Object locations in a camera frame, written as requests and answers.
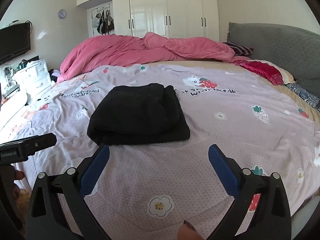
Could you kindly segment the person's left hand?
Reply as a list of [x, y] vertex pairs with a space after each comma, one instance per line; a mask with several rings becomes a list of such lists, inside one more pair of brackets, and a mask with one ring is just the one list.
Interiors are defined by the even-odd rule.
[[[22, 180], [24, 177], [25, 177], [25, 175], [24, 175], [24, 173], [22, 171], [15, 170], [14, 181]], [[14, 183], [13, 189], [12, 189], [12, 194], [13, 194], [15, 200], [18, 200], [18, 198], [20, 196], [20, 193], [21, 193], [20, 188]]]

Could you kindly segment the person's right hand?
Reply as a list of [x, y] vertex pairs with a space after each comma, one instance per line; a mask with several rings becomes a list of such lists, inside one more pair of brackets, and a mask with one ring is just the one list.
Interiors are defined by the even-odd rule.
[[193, 225], [187, 220], [183, 221], [177, 233], [177, 240], [204, 240]]

